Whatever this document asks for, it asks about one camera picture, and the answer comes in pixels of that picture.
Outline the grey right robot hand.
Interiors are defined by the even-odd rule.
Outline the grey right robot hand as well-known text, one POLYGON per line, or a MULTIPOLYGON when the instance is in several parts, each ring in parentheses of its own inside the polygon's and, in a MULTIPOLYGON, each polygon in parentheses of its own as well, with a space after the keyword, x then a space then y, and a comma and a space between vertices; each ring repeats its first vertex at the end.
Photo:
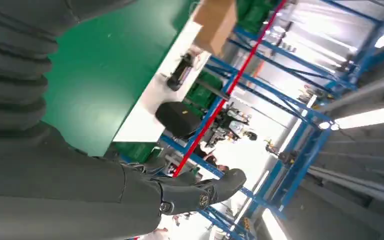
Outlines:
POLYGON ((145 235, 162 215, 227 200, 245 183, 155 177, 74 150, 47 124, 0 131, 0 240, 117 240, 145 235))

